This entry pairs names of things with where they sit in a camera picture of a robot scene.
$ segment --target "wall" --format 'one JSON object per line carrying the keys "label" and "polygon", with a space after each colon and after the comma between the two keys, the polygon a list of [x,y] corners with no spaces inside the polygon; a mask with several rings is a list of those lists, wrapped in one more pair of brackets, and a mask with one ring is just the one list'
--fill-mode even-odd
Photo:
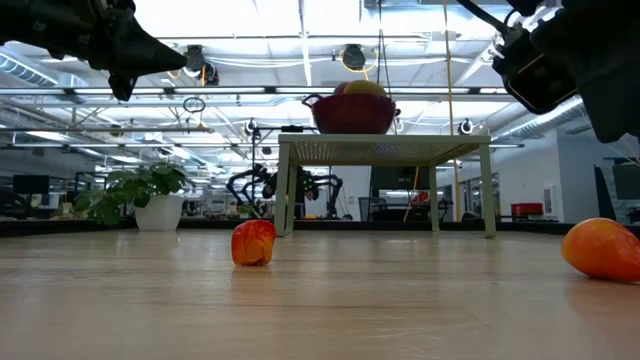
{"label": "wall", "polygon": [[610,167],[610,164],[605,164],[605,158],[633,158],[640,153],[638,140],[632,136],[602,144],[595,138],[593,131],[577,135],[566,134],[566,130],[583,123],[584,120],[579,120],[558,128],[562,196],[565,221],[568,223],[578,223],[600,215],[594,166]]}
{"label": "wall", "polygon": [[[371,180],[370,166],[332,166],[331,171],[343,181],[342,190],[336,203],[338,217],[351,214],[354,221],[360,221],[358,198],[369,197]],[[307,201],[307,214],[326,215],[327,192],[321,191],[318,200]]]}
{"label": "wall", "polygon": [[25,174],[73,179],[76,172],[95,169],[95,163],[86,156],[63,154],[57,149],[41,150],[44,150],[44,156],[35,156],[31,150],[3,150],[0,153],[0,176]]}
{"label": "wall", "polygon": [[[556,185],[556,217],[564,221],[556,131],[546,132],[542,139],[524,140],[521,143],[525,145],[524,148],[498,149],[491,154],[491,170],[500,177],[501,215],[511,215],[511,204],[514,203],[543,203],[545,187]],[[480,163],[463,163],[459,182],[477,177],[480,177]],[[451,184],[452,170],[438,174],[438,187]]]}

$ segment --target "desk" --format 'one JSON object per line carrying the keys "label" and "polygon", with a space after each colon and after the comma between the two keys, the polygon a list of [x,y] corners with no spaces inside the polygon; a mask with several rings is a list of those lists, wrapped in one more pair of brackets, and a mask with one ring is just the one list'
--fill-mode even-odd
{"label": "desk", "polygon": [[[278,142],[275,224],[279,237],[293,231],[293,211],[286,209],[294,207],[297,166],[428,166],[429,188],[435,194],[436,166],[475,150],[480,150],[483,207],[489,209],[485,211],[486,236],[495,236],[496,219],[490,211],[494,204],[488,136],[281,134]],[[438,213],[437,201],[431,202],[431,213]],[[432,216],[431,225],[433,231],[439,231],[437,216]]]}

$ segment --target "green leaves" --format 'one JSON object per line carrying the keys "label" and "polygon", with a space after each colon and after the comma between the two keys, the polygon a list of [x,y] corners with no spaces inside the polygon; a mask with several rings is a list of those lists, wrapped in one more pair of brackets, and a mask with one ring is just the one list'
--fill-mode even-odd
{"label": "green leaves", "polygon": [[85,191],[76,201],[75,210],[89,210],[98,223],[114,225],[120,221],[121,207],[146,207],[154,195],[169,195],[186,184],[194,185],[176,165],[160,163],[136,171],[114,171],[107,178],[108,188]]}

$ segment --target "orange mango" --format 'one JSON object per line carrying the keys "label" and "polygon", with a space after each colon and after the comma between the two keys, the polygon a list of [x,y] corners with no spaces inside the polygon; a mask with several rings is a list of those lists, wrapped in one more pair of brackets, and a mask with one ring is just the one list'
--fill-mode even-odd
{"label": "orange mango", "polygon": [[610,219],[589,219],[565,236],[562,256],[588,276],[640,281],[640,240]]}
{"label": "orange mango", "polygon": [[231,236],[231,256],[236,265],[266,265],[271,261],[276,228],[269,221],[249,220]]}

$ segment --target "table top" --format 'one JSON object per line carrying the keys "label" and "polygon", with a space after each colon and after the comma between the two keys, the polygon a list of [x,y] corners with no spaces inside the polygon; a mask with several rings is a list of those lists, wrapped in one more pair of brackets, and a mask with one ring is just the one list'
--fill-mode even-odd
{"label": "table top", "polygon": [[281,134],[298,165],[429,166],[466,155],[489,136]]}

